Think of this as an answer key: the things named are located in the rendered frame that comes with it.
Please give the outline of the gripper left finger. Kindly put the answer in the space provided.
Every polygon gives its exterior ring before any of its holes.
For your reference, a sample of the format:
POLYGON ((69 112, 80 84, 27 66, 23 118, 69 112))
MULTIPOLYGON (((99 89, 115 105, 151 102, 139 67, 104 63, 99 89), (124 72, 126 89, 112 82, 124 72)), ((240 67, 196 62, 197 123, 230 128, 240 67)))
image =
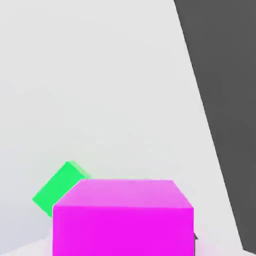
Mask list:
POLYGON ((45 238, 22 246, 10 252, 8 256, 53 256, 53 228, 50 228, 45 238))

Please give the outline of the small magenta cube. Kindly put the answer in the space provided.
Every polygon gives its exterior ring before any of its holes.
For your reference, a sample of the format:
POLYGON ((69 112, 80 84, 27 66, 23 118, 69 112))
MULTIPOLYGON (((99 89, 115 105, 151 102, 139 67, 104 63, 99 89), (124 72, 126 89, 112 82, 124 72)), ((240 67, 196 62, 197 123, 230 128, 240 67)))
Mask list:
POLYGON ((52 256, 194 256, 194 208, 171 180, 83 179, 53 206, 52 256))

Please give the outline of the small green cube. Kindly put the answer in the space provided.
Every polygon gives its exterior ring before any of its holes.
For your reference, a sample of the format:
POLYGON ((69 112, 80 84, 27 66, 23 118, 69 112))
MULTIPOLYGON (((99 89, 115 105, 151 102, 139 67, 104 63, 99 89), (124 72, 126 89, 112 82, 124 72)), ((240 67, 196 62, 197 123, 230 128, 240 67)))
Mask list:
POLYGON ((35 194, 32 201, 52 218, 54 204, 80 180, 90 178, 91 175, 82 169, 75 161, 66 161, 35 194))

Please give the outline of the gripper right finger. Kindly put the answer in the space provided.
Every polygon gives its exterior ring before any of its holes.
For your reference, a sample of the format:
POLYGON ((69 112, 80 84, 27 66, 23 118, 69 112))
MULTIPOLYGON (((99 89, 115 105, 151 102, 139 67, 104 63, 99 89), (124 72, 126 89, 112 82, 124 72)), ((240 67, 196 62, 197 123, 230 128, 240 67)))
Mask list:
POLYGON ((229 252, 199 238, 194 233, 194 256, 229 256, 229 252))

